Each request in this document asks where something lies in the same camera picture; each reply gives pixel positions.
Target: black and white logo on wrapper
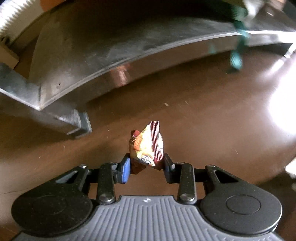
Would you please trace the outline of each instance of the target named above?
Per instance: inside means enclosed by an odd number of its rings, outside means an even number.
[[[146,165],[154,166],[154,161],[150,156],[142,156],[141,158],[139,158],[139,160],[145,163]]]

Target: candy wrapper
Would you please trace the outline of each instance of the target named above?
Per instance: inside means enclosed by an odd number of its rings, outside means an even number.
[[[146,166],[163,169],[163,139],[159,133],[158,120],[151,121],[142,132],[132,131],[128,145],[131,173],[137,174]]]

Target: brown floor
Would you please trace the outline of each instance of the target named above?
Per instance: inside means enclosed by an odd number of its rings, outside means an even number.
[[[33,49],[31,44],[16,68],[25,77]],[[235,74],[225,73],[228,63],[229,53],[195,60],[91,101],[93,133],[74,141],[31,120],[0,115],[0,241],[17,233],[10,207],[21,193],[81,163],[96,168],[121,160],[130,131],[151,120],[160,121],[173,161],[215,164],[277,195],[284,207],[277,232],[295,241],[296,193],[284,166],[296,154],[296,55],[283,63],[279,55],[251,49]],[[117,196],[177,193],[177,185],[151,168],[115,189]]]

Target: ribbed surface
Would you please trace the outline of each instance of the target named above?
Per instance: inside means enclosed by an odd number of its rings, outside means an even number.
[[[214,240],[276,241],[269,233],[260,237],[236,237],[206,223],[194,206],[177,203],[172,196],[122,196],[118,203],[100,206],[89,223],[71,234],[37,238],[21,233],[15,241],[146,241]]]
[[[42,13],[40,0],[5,0],[0,5],[0,36],[13,41]]]

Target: snack packet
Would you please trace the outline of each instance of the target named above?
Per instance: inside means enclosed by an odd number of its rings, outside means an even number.
[[[139,173],[146,166],[163,169],[163,139],[158,120],[151,121],[142,132],[132,131],[128,145],[132,174]]]

